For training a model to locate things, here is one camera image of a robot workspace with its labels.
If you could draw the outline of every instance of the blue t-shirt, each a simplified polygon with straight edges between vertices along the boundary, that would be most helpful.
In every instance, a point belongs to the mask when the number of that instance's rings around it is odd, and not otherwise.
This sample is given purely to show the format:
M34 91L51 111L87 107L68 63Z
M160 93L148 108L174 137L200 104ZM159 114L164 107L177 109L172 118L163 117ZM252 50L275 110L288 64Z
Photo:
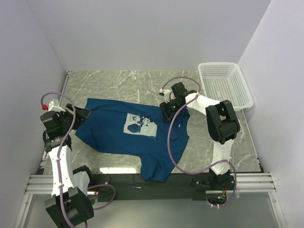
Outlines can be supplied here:
M116 100L88 98L91 113L76 136L99 152L131 154L141 158L141 177L165 181L174 165L167 149L170 122L164 123L158 106ZM176 163L181 159L189 136L187 109L176 118L171 132L171 151Z

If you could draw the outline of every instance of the white wall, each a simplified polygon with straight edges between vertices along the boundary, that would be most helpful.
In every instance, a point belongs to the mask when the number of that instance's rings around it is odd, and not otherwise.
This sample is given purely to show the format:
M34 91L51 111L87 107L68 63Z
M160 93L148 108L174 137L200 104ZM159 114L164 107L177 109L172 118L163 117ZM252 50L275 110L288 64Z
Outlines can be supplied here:
M25 0L0 7L0 227L13 227L43 153L40 97L65 72Z
M254 98L246 111L289 228L303 227L304 2L272 0L239 65Z
M27 0L67 70L238 62L270 0Z

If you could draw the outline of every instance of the white plastic basket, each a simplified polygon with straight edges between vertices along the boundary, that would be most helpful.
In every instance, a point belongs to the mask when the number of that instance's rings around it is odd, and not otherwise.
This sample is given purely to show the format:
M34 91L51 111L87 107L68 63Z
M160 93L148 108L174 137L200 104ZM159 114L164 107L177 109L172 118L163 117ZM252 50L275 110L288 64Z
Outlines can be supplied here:
M244 76L236 63L201 63L199 76L206 97L229 100L235 111L253 105Z

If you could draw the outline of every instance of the cartoon print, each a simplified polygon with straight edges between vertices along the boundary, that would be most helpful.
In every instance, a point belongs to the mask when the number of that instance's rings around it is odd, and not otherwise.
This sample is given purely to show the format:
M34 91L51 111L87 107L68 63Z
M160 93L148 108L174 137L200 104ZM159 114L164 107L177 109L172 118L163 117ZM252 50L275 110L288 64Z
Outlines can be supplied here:
M127 114L123 132L128 134L141 134L145 136L156 136L157 125L150 118L142 115Z

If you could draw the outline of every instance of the marble tabletop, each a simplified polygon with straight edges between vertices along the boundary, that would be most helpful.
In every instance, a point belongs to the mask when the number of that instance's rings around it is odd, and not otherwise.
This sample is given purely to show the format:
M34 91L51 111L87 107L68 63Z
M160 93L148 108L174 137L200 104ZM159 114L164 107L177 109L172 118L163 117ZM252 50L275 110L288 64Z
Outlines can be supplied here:
M159 89L169 79L177 76L191 77L200 82L198 71L72 71L68 73L64 94L72 99L75 106L85 107L88 97L113 99L144 105L158 106L162 101ZM182 81L188 90L197 90L194 82L176 79L170 82L170 88ZM179 162L187 171L198 171L212 162L213 142L207 129L205 115L188 109L190 119L187 125L189 141ZM259 160L255 151L243 111L237 112L240 132L234 141L231 161L238 172L260 172ZM140 173L141 161L132 155L109 154L95 151L71 132L73 150L73 169L87 165L92 173ZM51 162L48 160L44 174L51 174Z

